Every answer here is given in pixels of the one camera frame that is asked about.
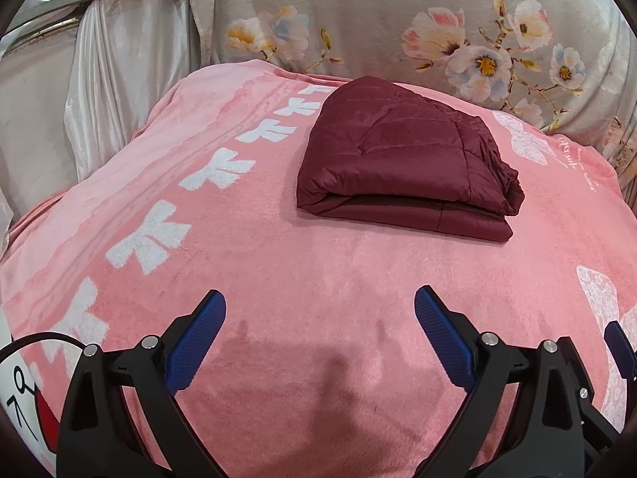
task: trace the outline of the blue gripper pad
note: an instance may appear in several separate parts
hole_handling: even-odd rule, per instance
[[[613,355],[619,374],[632,381],[637,376],[637,355],[619,322],[610,322],[604,330],[604,341]]]
[[[449,379],[454,385],[470,392],[475,384],[473,353],[448,318],[447,308],[439,305],[427,287],[421,287],[416,292],[414,303],[416,318]]]
[[[172,396],[177,390],[190,386],[224,321],[225,299],[217,291],[199,308],[199,312],[166,358],[164,386]]]

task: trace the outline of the quilted fabric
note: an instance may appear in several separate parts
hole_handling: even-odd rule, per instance
[[[297,205],[332,218],[507,241],[524,193],[478,116],[375,77],[325,101]]]

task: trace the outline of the white satin curtain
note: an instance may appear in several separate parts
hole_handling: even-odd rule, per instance
[[[64,126],[78,181],[103,166],[190,72],[188,0],[96,0],[78,29]]]
[[[9,236],[9,226],[11,226],[11,221],[14,218],[14,211],[9,206],[4,194],[2,193],[2,189],[0,188],[0,233],[2,235],[2,240],[0,243],[0,257],[4,254],[4,250],[6,250],[8,236]]]

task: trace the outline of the white cartoon print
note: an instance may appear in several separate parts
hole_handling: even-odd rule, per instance
[[[495,119],[511,133],[511,147],[515,154],[540,165],[547,164],[547,159],[544,155],[547,154],[562,165],[565,165],[557,158],[546,140],[532,133],[527,133],[524,130],[524,124],[515,116],[502,111],[493,111],[492,113]]]
[[[9,324],[0,309],[0,347],[7,346],[13,340]],[[80,350],[75,351],[79,357]],[[0,365],[2,407],[31,453],[52,476],[55,476],[56,456],[47,445],[36,402],[36,396],[41,395],[41,389],[42,378],[37,366],[34,363],[27,365],[19,352],[7,357]]]

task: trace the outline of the pink blanket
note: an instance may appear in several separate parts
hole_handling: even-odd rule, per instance
[[[218,289],[227,320],[177,399],[226,472],[403,478],[464,394],[413,313],[430,284],[508,343],[571,336],[620,427],[623,387],[600,329],[620,319],[637,341],[637,221],[613,169],[508,114],[406,86],[481,116],[519,170],[512,240],[313,217],[295,207],[295,177],[343,82],[251,61],[177,84],[130,145],[21,223],[0,266],[15,337],[56,330],[127,348]],[[52,341],[23,357],[59,414],[77,349]]]

